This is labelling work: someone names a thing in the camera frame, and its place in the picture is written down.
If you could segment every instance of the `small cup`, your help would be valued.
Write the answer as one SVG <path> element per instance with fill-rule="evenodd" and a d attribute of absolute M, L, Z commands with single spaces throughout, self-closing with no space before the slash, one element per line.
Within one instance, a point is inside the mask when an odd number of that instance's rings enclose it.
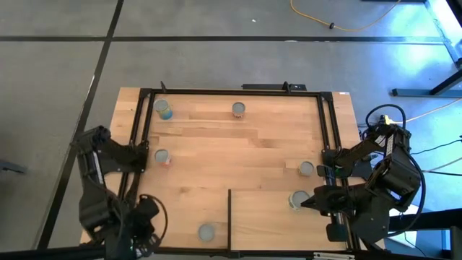
<path fill-rule="evenodd" d="M 170 153 L 166 149 L 159 149 L 154 155 L 156 162 L 161 163 L 162 166 L 167 167 L 172 160 Z"/>
<path fill-rule="evenodd" d="M 236 118 L 242 118 L 245 112 L 245 105 L 242 102 L 232 104 L 232 115 Z"/>
<path fill-rule="evenodd" d="M 197 231 L 199 239 L 203 242 L 212 241 L 215 238 L 215 228 L 210 224 L 203 224 Z"/>
<path fill-rule="evenodd" d="M 302 176 L 310 176 L 311 173 L 313 172 L 314 166 L 311 162 L 305 161 L 300 163 L 300 166 L 298 167 L 298 173 Z"/>
<path fill-rule="evenodd" d="M 289 207 L 295 211 L 301 208 L 302 202 L 309 199 L 310 195 L 306 191 L 296 191 L 289 196 Z"/>
<path fill-rule="evenodd" d="M 167 120 L 172 117 L 173 112 L 165 99 L 158 99 L 154 102 L 154 109 L 161 119 Z"/>

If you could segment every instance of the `concrete floor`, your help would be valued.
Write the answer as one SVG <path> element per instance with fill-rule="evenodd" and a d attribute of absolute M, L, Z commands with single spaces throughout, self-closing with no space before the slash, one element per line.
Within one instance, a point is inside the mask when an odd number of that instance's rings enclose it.
<path fill-rule="evenodd" d="M 301 11 L 344 27 L 367 24 L 391 6 L 357 0 L 294 3 Z M 115 5 L 116 0 L 2 0 L 0 35 L 105 35 Z M 351 33 L 300 17 L 288 1 L 278 0 L 126 1 L 115 34 L 439 36 L 423 4 L 399 4 L 376 26 Z M 0 43 L 0 158 L 29 168 L 26 175 L 0 174 L 0 251 L 25 250 L 34 243 L 101 47 Z M 454 72 L 443 45 L 112 43 L 87 128 L 109 125 L 119 87 L 160 87 L 160 80 L 171 88 L 236 89 L 243 83 L 287 80 L 310 90 L 351 92 L 358 123 L 384 103 L 401 105 L 411 118 L 452 100 L 391 97 L 391 89 L 432 88 Z M 400 120 L 394 110 L 383 113 Z M 410 122 L 413 151 L 457 139 L 461 114 L 459 102 Z M 428 169 L 456 159 L 460 148 L 454 144 L 417 155 L 416 160 Z M 461 166 L 459 162 L 442 170 L 462 173 Z M 462 207 L 462 178 L 428 174 L 426 180 L 426 209 Z M 74 167 L 51 246 L 78 244 L 81 192 Z"/>

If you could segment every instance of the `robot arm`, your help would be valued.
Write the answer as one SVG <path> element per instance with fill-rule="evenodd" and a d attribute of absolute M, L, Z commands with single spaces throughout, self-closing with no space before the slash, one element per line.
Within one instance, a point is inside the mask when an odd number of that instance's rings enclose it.
<path fill-rule="evenodd" d="M 390 209 L 405 212 L 420 187 L 419 171 L 409 159 L 410 137 L 407 130 L 397 125 L 375 126 L 368 137 L 353 148 L 324 157 L 325 164 L 336 169 L 336 178 L 346 178 L 361 158 L 374 151 L 384 152 L 383 160 L 375 166 L 366 183 L 317 187 L 315 195 L 304 201 L 302 207 L 324 214 L 354 212 L 349 214 L 349 222 L 360 238 L 374 243 L 386 237 Z"/>
<path fill-rule="evenodd" d="M 104 242 L 105 259 L 151 254 L 161 241 L 150 222 L 159 213 L 158 206 L 150 196 L 140 196 L 137 205 L 129 198 L 121 200 L 104 181 L 109 172 L 142 172 L 147 161 L 145 144 L 120 145 L 110 138 L 109 130 L 99 126 L 84 132 L 72 145 L 78 151 L 83 187 L 79 221 L 91 238 L 90 244 Z"/>

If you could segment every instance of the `wooden tabletop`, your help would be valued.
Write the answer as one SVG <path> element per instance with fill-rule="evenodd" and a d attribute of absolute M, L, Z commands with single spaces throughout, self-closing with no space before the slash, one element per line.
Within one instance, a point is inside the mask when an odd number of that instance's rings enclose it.
<path fill-rule="evenodd" d="M 139 88 L 119 92 L 110 130 L 121 144 L 128 144 L 138 94 Z M 359 136 L 349 93 L 333 95 L 342 145 L 351 147 Z M 173 117 L 162 120 L 155 112 L 152 115 L 149 160 L 139 193 L 152 194 L 167 207 L 163 247 L 226 248 L 231 189 L 232 250 L 345 249 L 345 243 L 327 239 L 330 218 L 312 209 L 296 212 L 287 202 L 294 191 L 312 194 L 324 184 L 316 172 L 310 177 L 297 172 L 304 160 L 321 164 L 323 140 L 314 97 L 156 95 L 159 98 L 169 102 Z M 245 104 L 242 119 L 232 116 L 235 102 Z M 330 126 L 327 105 L 325 110 Z M 330 127 L 329 136 L 333 144 Z M 158 149 L 172 155 L 170 167 L 154 161 Z M 117 192 L 120 177 L 119 173 L 106 176 L 110 190 Z M 350 183 L 360 181 L 350 178 Z M 161 231 L 163 215 L 152 223 Z M 204 223 L 215 227 L 210 242 L 200 241 L 197 235 Z"/>

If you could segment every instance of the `wire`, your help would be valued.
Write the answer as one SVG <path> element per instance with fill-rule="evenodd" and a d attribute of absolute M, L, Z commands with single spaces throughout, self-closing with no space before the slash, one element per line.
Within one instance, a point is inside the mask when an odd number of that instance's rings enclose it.
<path fill-rule="evenodd" d="M 422 116 L 426 116 L 426 115 L 428 115 L 428 114 L 430 114 L 430 113 L 436 112 L 436 111 L 441 110 L 441 109 L 443 109 L 443 108 L 447 108 L 448 106 L 450 106 L 450 105 L 452 105 L 452 104 L 454 104 L 454 103 L 457 103 L 457 102 L 459 102 L 459 101 L 461 101 L 461 100 L 462 100 L 462 98 L 459 98 L 459 99 L 454 100 L 453 102 L 451 102 L 451 103 L 449 103 L 449 104 L 440 106 L 439 108 L 435 108 L 435 109 L 432 109 L 432 110 L 430 110 L 430 111 L 428 111 L 428 112 L 426 112 L 426 113 L 423 113 L 423 114 L 420 115 L 420 116 L 416 116 L 416 117 L 410 118 L 410 119 L 406 120 L 406 122 L 410 122 L 410 121 L 416 120 L 416 119 L 418 119 L 418 118 L 421 118 Z M 403 122 L 395 122 L 395 121 L 392 121 L 392 123 L 394 123 L 394 124 L 402 124 Z"/>
<path fill-rule="evenodd" d="M 381 108 L 385 108 L 385 107 L 391 107 L 391 108 L 396 108 L 399 110 L 399 112 L 401 112 L 401 117 L 403 119 L 403 129 L 406 129 L 406 114 L 404 113 L 404 110 L 403 108 L 401 108 L 399 105 L 395 105 L 395 104 L 384 104 L 384 105 L 379 105 L 378 107 L 372 109 L 367 115 L 366 115 L 366 124 L 367 124 L 367 127 L 371 128 L 371 125 L 369 123 L 369 117 L 370 115 L 372 115 L 372 113 L 374 113 L 375 111 L 381 109 Z"/>
<path fill-rule="evenodd" d="M 425 173 L 434 173 L 434 174 L 441 174 L 441 175 L 447 175 L 447 176 L 459 176 L 462 177 L 462 174 L 457 174 L 457 173 L 444 173 L 444 172 L 437 172 L 437 171 L 426 171 Z"/>
<path fill-rule="evenodd" d="M 432 172 L 432 171 L 434 171 L 434 170 L 439 170 L 439 169 L 444 168 L 444 167 L 446 167 L 446 166 L 452 165 L 453 163 L 456 163 L 456 162 L 458 162 L 458 161 L 460 161 L 460 160 L 462 160 L 462 157 L 460 157 L 460 158 L 458 158 L 458 159 L 455 159 L 455 160 L 452 161 L 452 162 L 448 162 L 448 163 L 446 163 L 446 164 L 444 164 L 444 165 L 438 166 L 438 167 L 436 167 L 436 168 L 433 168 L 433 169 L 430 169 L 430 170 L 424 170 L 423 172 L 424 172 L 424 173 L 429 173 L 429 172 Z"/>
<path fill-rule="evenodd" d="M 417 169 L 417 171 L 419 172 L 419 175 L 420 175 L 420 181 L 422 183 L 421 187 L 422 187 L 422 192 L 420 194 L 420 203 L 419 203 L 419 207 L 417 208 L 417 212 L 414 216 L 414 219 L 409 223 L 409 225 L 401 230 L 398 230 L 396 232 L 393 232 L 391 234 L 388 234 L 387 237 L 392 237 L 392 236 L 395 236 L 395 235 L 399 235 L 399 234 L 402 234 L 404 232 L 406 232 L 407 230 L 409 230 L 410 228 L 412 228 L 412 226 L 414 225 L 414 223 L 417 221 L 417 219 L 419 219 L 420 217 L 420 214 L 422 213 L 422 210 L 424 209 L 424 203 L 425 203 L 425 194 L 427 192 L 427 187 L 425 186 L 425 176 L 424 176 L 424 173 L 422 172 L 422 170 L 420 169 L 420 166 L 419 164 L 416 162 L 416 160 L 408 153 L 408 152 L 405 152 L 407 157 L 412 161 L 412 164 L 414 164 L 414 167 Z"/>
<path fill-rule="evenodd" d="M 366 28 L 368 28 L 368 27 L 370 27 L 370 26 L 373 26 L 375 23 L 377 23 L 377 22 L 379 22 L 380 20 L 382 20 L 382 18 L 384 18 L 391 10 L 393 10 L 393 8 L 395 8 L 395 6 L 397 6 L 397 5 L 399 4 L 399 2 L 401 2 L 401 0 L 396 1 L 396 3 L 395 3 L 387 12 L 385 12 L 384 14 L 382 14 L 382 16 L 379 17 L 379 18 L 377 18 L 374 22 L 371 22 L 370 24 L 368 24 L 368 25 L 366 25 L 366 26 L 363 26 L 363 27 L 360 27 L 360 28 L 357 28 L 357 29 L 346 29 L 346 28 L 343 28 L 343 27 L 340 27 L 340 26 L 335 25 L 333 22 L 332 22 L 332 23 L 324 22 L 324 21 L 321 20 L 321 19 L 314 18 L 314 17 L 312 17 L 312 16 L 310 16 L 310 15 L 308 15 L 308 14 L 304 14 L 304 13 L 298 11 L 297 9 L 295 9 L 294 4 L 292 3 L 292 0 L 290 0 L 290 7 L 291 7 L 292 10 L 293 10 L 294 12 L 296 12 L 297 14 L 299 14 L 299 15 L 305 17 L 305 18 L 311 19 L 311 20 L 313 20 L 313 21 L 319 22 L 319 23 L 321 23 L 321 24 L 323 24 L 323 25 L 327 25 L 327 26 L 329 26 L 330 29 L 337 28 L 337 29 L 343 30 L 343 31 L 345 31 L 345 32 L 359 32 L 359 31 L 362 31 L 362 30 L 364 30 L 364 29 L 366 29 Z"/>
<path fill-rule="evenodd" d="M 452 142 L 448 142 L 447 144 L 441 144 L 441 145 L 438 145 L 437 147 L 434 147 L 432 149 L 426 149 L 426 150 L 423 150 L 421 152 L 413 152 L 413 153 L 411 153 L 411 155 L 419 155 L 419 154 L 421 154 L 423 152 L 433 151 L 433 150 L 436 150 L 436 149 L 438 149 L 440 147 L 445 147 L 445 146 L 447 146 L 449 144 L 453 144 L 453 143 L 456 143 L 456 142 L 462 142 L 462 139 L 458 139 L 458 140 L 455 140 L 455 141 L 452 141 Z"/>
<path fill-rule="evenodd" d="M 417 248 L 417 249 L 420 251 L 420 253 L 422 253 L 425 257 L 427 257 L 427 255 L 426 255 L 422 250 L 420 250 L 420 248 L 418 248 L 417 245 L 414 245 L 414 244 L 411 243 L 409 240 L 407 240 L 406 232 L 404 232 L 404 240 L 405 240 L 407 243 L 411 244 L 411 246 Z"/>
<path fill-rule="evenodd" d="M 168 214 L 167 214 L 167 209 L 165 208 L 165 205 L 160 201 L 160 199 L 158 199 L 157 197 L 153 196 L 153 195 L 150 195 L 150 194 L 141 194 L 139 195 L 140 197 L 142 196 L 145 196 L 147 198 L 150 198 L 150 199 L 154 199 L 157 203 L 160 204 L 160 206 L 162 207 L 162 210 L 164 211 L 164 216 L 165 216 L 165 226 L 164 226 L 164 230 L 162 231 L 162 235 L 160 236 L 159 240 L 159 246 L 162 242 L 162 240 L 164 239 L 165 237 L 165 234 L 167 233 L 167 227 L 168 227 Z"/>

